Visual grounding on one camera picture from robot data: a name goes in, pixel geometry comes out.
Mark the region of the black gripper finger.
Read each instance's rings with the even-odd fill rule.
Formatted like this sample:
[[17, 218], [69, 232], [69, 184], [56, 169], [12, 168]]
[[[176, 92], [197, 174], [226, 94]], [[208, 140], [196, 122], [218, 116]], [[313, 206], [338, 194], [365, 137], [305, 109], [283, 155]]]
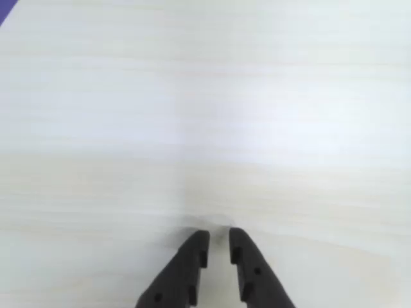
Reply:
[[209, 242], [207, 230], [190, 235], [138, 298], [136, 308], [195, 307], [201, 270], [208, 264]]
[[247, 307], [294, 308], [260, 249], [242, 228], [229, 230], [231, 264], [236, 266], [240, 300]]

